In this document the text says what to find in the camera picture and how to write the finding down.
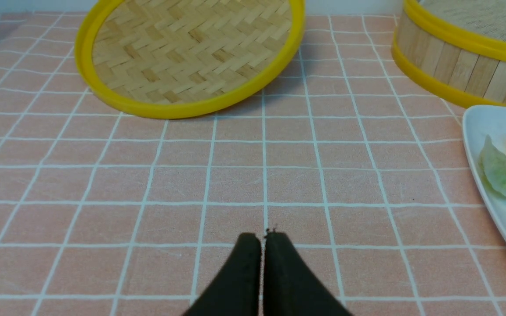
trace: bamboo steamer side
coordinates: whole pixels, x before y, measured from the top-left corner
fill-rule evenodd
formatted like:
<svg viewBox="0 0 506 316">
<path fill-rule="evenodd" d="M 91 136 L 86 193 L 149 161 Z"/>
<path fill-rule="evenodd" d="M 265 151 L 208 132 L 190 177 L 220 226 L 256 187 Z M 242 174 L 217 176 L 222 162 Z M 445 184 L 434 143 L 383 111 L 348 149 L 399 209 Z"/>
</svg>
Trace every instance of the bamboo steamer side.
<svg viewBox="0 0 506 316">
<path fill-rule="evenodd" d="M 486 104 L 506 106 L 505 61 L 447 43 L 419 27 L 405 12 L 400 17 L 395 44 L 405 62 L 432 78 L 437 86 L 482 98 Z"/>
</svg>

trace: translucent dumpling wrapper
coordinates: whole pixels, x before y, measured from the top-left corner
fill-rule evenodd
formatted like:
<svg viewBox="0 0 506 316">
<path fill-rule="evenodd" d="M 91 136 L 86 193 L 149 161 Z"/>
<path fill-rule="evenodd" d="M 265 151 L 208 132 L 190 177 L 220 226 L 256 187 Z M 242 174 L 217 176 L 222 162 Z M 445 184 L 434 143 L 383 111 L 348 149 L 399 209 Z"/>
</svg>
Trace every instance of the translucent dumpling wrapper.
<svg viewBox="0 0 506 316">
<path fill-rule="evenodd" d="M 480 166 L 483 166 L 485 178 L 491 187 L 506 196 L 506 154 L 493 145 L 490 136 L 485 138 L 484 148 L 480 153 Z"/>
</svg>

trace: bamboo steamer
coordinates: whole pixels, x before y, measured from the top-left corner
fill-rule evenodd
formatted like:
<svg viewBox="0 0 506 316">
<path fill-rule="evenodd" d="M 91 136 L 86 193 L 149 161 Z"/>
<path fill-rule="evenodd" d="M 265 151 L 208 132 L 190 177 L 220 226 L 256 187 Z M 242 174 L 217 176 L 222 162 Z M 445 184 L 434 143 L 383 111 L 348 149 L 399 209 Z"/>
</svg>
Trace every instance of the bamboo steamer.
<svg viewBox="0 0 506 316">
<path fill-rule="evenodd" d="M 405 0 L 392 44 L 396 64 L 426 90 L 464 108 L 506 106 L 506 33 L 492 38 L 446 20 Z"/>
</svg>

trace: yellow plastic rim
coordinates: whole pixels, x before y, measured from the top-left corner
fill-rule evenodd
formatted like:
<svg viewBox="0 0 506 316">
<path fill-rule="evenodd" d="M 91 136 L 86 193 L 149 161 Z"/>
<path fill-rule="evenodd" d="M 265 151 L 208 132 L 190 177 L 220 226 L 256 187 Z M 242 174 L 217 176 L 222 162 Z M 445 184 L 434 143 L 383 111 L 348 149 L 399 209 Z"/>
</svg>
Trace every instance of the yellow plastic rim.
<svg viewBox="0 0 506 316">
<path fill-rule="evenodd" d="M 506 62 L 506 42 L 458 28 L 441 20 L 425 10 L 417 0 L 404 0 L 404 12 L 420 28 L 444 42 Z"/>
<path fill-rule="evenodd" d="M 116 110 L 144 118 L 191 118 L 216 112 L 245 100 L 263 89 L 285 69 L 300 47 L 304 34 L 304 1 L 289 0 L 293 20 L 289 37 L 275 60 L 258 76 L 243 86 L 216 98 L 188 104 L 148 104 L 126 98 L 110 90 L 101 82 L 93 65 L 92 50 L 97 32 L 107 16 L 122 2 L 123 0 L 99 0 L 95 4 L 79 28 L 74 56 L 79 74 L 100 100 Z"/>
<path fill-rule="evenodd" d="M 415 82 L 428 92 L 431 92 L 435 96 L 443 98 L 444 100 L 452 102 L 463 108 L 469 108 L 470 106 L 474 106 L 477 104 L 506 106 L 506 104 L 501 102 L 494 102 L 463 92 L 431 77 L 426 72 L 417 68 L 403 55 L 403 53 L 398 47 L 398 43 L 396 41 L 397 37 L 398 33 L 394 32 L 394 42 L 392 43 L 391 52 L 395 64 L 407 77 L 409 77 L 411 80 L 413 80 L 413 82 Z"/>
</svg>

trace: woven bamboo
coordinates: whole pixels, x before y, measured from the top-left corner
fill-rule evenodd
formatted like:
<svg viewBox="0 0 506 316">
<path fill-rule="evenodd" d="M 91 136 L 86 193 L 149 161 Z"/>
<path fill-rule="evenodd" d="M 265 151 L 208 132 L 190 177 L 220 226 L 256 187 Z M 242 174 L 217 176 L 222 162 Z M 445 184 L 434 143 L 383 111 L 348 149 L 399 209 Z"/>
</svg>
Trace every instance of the woven bamboo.
<svg viewBox="0 0 506 316">
<path fill-rule="evenodd" d="M 245 84 L 292 26 L 288 0 L 125 0 L 93 45 L 100 80 L 149 104 L 188 104 Z"/>
</svg>

